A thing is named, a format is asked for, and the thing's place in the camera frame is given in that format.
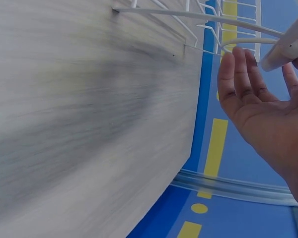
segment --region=yellow line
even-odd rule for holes
[[[177,238],[198,238],[201,229],[202,225],[192,222],[184,222]]]
[[[236,17],[237,16],[237,0],[231,0],[231,1],[236,2],[236,3],[226,2],[226,1],[223,2],[223,13],[225,15],[232,16],[232,17],[227,16],[227,18],[236,20],[237,19],[237,17]],[[223,29],[231,30],[234,32],[223,31],[222,32],[222,42],[237,38],[237,26],[223,24]],[[227,48],[234,47],[234,46],[236,46],[236,44],[229,45]]]
[[[227,125],[227,120],[217,118],[213,119],[208,155],[204,167],[204,174],[207,176],[218,176],[224,149]],[[199,192],[198,197],[210,199],[212,195],[204,192]]]

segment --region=white railing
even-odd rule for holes
[[[142,8],[139,8],[137,7],[137,3],[138,3],[139,0],[132,0],[132,3],[131,3],[131,8],[130,10],[128,9],[119,9],[120,11],[124,11],[124,12],[146,12],[145,9],[142,9]],[[167,10],[167,11],[170,11],[170,13],[164,13],[164,14],[167,14],[167,15],[170,15],[172,16],[194,39],[195,39],[195,42],[193,45],[191,44],[185,44],[186,46],[189,46],[189,47],[192,47],[192,48],[195,48],[195,49],[199,49],[203,52],[206,52],[206,53],[209,53],[209,54],[213,54],[213,55],[221,55],[221,53],[219,52],[220,48],[221,47],[221,39],[220,39],[220,35],[222,32],[236,32],[237,34],[242,34],[242,35],[246,35],[246,36],[253,36],[253,37],[257,37],[259,38],[261,36],[261,33],[260,32],[254,32],[254,33],[249,33],[249,32],[244,32],[244,31],[233,31],[233,30],[230,30],[230,29],[225,29],[223,27],[223,23],[220,23],[220,22],[217,22],[216,24],[216,28],[213,29],[212,27],[210,26],[206,26],[205,25],[205,22],[201,23],[201,24],[197,24],[198,27],[202,27],[204,29],[208,29],[212,32],[213,36],[214,36],[214,39],[215,39],[215,47],[214,47],[214,51],[213,52],[209,52],[209,51],[205,51],[203,50],[202,48],[199,48],[197,45],[198,45],[198,37],[193,33],[193,31],[176,15],[173,15],[172,13],[176,11],[174,10],[171,10],[169,9],[167,6],[165,6],[163,3],[161,3],[159,0],[150,0],[151,2],[153,2],[154,4],[156,4],[159,8],[163,9],[163,10]],[[246,3],[242,3],[242,2],[237,2],[236,1],[231,1],[231,0],[216,0],[216,7],[212,7],[212,6],[209,6],[207,4],[205,4],[205,2],[207,0],[194,0],[195,3],[198,5],[199,7],[199,10],[201,13],[205,14],[205,9],[208,8],[208,9],[211,9],[212,13],[214,16],[218,16],[218,17],[227,17],[227,18],[235,18],[235,19],[238,19],[239,21],[244,21],[244,22],[252,22],[252,24],[255,24],[257,26],[261,26],[261,0],[255,0],[256,1],[256,4],[246,4]],[[237,5],[242,5],[242,6],[245,6],[245,7],[249,7],[251,9],[254,10],[255,12],[255,18],[249,18],[249,17],[243,17],[243,16],[231,16],[231,15],[228,15],[228,14],[225,14],[224,11],[223,11],[223,2],[228,2],[228,3],[234,3],[234,4],[237,4]],[[190,3],[191,3],[191,0],[185,0],[185,12],[190,12]],[[254,55],[257,59],[257,61],[259,61],[259,58],[260,58],[260,44],[259,43],[255,43],[254,44],[254,48],[253,49],[250,49],[251,51],[254,52]]]

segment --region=white metal rod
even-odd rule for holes
[[[136,8],[136,7],[137,7],[137,2],[138,2],[138,0],[133,0],[133,1],[131,2],[131,7],[132,7],[132,8]]]
[[[267,27],[258,26],[248,22],[242,22],[235,19],[229,19],[221,16],[214,16],[210,14],[195,13],[195,12],[186,12],[186,11],[171,11],[171,10],[160,10],[160,9],[142,9],[142,8],[115,8],[117,12],[129,12],[129,13],[138,13],[138,14],[159,14],[159,15],[173,15],[173,16],[185,16],[194,19],[202,19],[207,21],[216,21],[221,23],[226,23],[228,25],[239,26],[253,31],[260,31],[270,36],[281,38],[284,34],[269,29]]]
[[[256,19],[254,18],[249,18],[249,17],[244,17],[244,16],[233,16],[233,15],[227,15],[227,14],[222,14],[223,16],[228,16],[228,17],[235,17],[238,19],[244,19],[244,20],[250,20],[256,22]]]
[[[203,4],[203,3],[200,3],[200,5],[203,6],[203,7],[205,7],[205,8],[209,8],[209,9],[211,9],[212,12],[213,12],[213,14],[214,14],[215,16],[217,16],[217,12],[215,11],[215,8],[214,8],[214,7],[209,6],[209,5],[206,5],[206,4]]]
[[[229,30],[229,29],[223,29],[221,24],[220,25],[220,29],[221,31],[228,31],[228,32],[237,32],[238,34],[243,34],[243,35],[248,35],[248,36],[256,36],[256,34],[254,33],[248,33],[248,32],[243,32],[243,31],[234,31],[234,30]]]
[[[206,50],[203,50],[201,48],[198,48],[198,47],[195,47],[195,46],[190,46],[190,45],[187,45],[187,44],[184,44],[185,46],[188,46],[188,47],[191,47],[191,48],[194,48],[194,49],[197,49],[197,50],[200,50],[202,52],[205,52],[205,53],[208,53],[208,54],[211,54],[211,55],[215,55],[215,56],[221,56],[219,54],[216,54],[214,52],[211,52],[211,51],[206,51]]]
[[[218,43],[219,46],[221,45],[220,40],[219,40],[219,37],[216,35],[214,29],[211,26],[205,26],[205,25],[197,25],[197,26],[211,30],[211,32],[212,32],[212,34],[213,34],[216,42]]]
[[[203,7],[200,5],[199,0],[195,0],[195,2],[197,3],[197,5],[198,5],[198,7],[199,7],[199,9],[201,11],[201,13],[205,14],[205,11],[204,11]]]
[[[262,25],[262,6],[261,6],[261,0],[256,0],[256,24],[261,26]],[[256,32],[256,37],[261,37],[261,32]],[[257,61],[260,61],[260,44],[255,44],[255,59]]]
[[[186,0],[185,3],[186,3],[186,4],[185,4],[185,10],[186,10],[186,11],[189,11],[189,10],[190,10],[190,0]]]
[[[157,6],[163,8],[163,9],[166,9],[169,11],[169,9],[164,5],[162,4],[160,1],[158,0],[151,0],[154,4],[156,4]],[[181,26],[183,26],[195,39],[195,43],[194,43],[194,46],[197,46],[198,44],[198,37],[190,30],[190,28],[184,24],[180,19],[179,17],[175,16],[175,15],[172,15],[170,14]]]

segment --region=human hand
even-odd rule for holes
[[[298,69],[298,59],[294,65]],[[237,130],[285,179],[298,201],[298,78],[291,63],[283,66],[283,75],[291,97],[287,102],[267,90],[251,51],[235,47],[223,56],[218,91]]]

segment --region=blue surface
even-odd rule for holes
[[[215,0],[210,0],[206,2],[207,5],[215,7]],[[206,9],[207,14],[213,14],[212,10],[209,8]],[[215,27],[214,22],[208,22],[207,26]],[[209,52],[214,50],[214,36],[211,30],[206,29],[204,31],[204,41],[203,49]],[[211,83],[211,68],[213,64],[213,56],[211,54],[203,54],[202,56],[202,65],[201,65],[201,75],[200,75],[200,88],[199,88],[199,98],[198,98],[198,110],[195,119],[195,127],[193,134],[193,143],[191,148],[191,155],[188,161],[183,166],[186,170],[197,171],[198,163],[201,153],[201,146],[203,141],[203,133],[207,111],[208,111],[208,101],[209,101],[209,91]]]
[[[250,3],[250,1],[255,2],[255,0],[244,0],[244,2],[248,3]],[[274,17],[274,14],[272,14],[272,7],[274,8],[274,12],[280,13],[278,17]],[[238,15],[240,16],[254,17],[254,11],[250,11],[249,7],[239,6],[238,10]],[[280,0],[262,1],[262,25],[265,27],[285,32],[297,17],[298,7],[296,5],[294,5],[290,11],[289,5],[280,4]],[[271,45],[262,44],[261,57],[263,57],[270,50],[270,48]],[[219,68],[219,64],[219,57],[214,57],[207,118],[205,120],[206,125],[198,167],[199,172],[203,172],[204,170],[213,118],[228,119],[227,116],[222,112],[219,102],[216,99],[216,72]],[[281,69],[279,68],[271,72],[264,72],[261,69],[261,72],[268,89],[280,100],[288,100],[289,95],[283,80]],[[219,176],[229,179],[247,180],[252,182],[286,186],[285,181],[255,153],[251,146],[249,146],[243,140],[231,122],[228,124]]]
[[[207,4],[214,3],[214,0],[207,2]],[[280,15],[272,17],[274,15],[272,10]],[[239,8],[238,11],[243,11],[243,14],[239,14],[240,16],[252,17],[247,10]],[[297,18],[298,8],[294,7],[292,11],[289,11],[288,5],[281,4],[280,0],[264,0],[262,1],[262,16],[264,16],[263,26],[285,31]],[[212,51],[213,45],[213,36],[209,30],[206,30],[204,49]],[[264,56],[270,47],[262,45],[261,56]],[[200,95],[192,151],[184,166],[186,169],[199,172],[202,172],[205,166],[213,118],[227,119],[216,99],[216,77],[220,58],[204,54],[202,60]],[[263,73],[263,76],[271,92],[282,100],[289,98],[280,69]],[[231,122],[227,128],[219,176],[285,185],[285,182],[241,138]],[[194,213],[191,210],[194,203],[205,204],[208,212]],[[216,196],[204,199],[197,197],[196,192],[169,186],[128,238],[176,238],[185,221],[202,225],[200,238],[297,237],[289,207],[248,203]]]

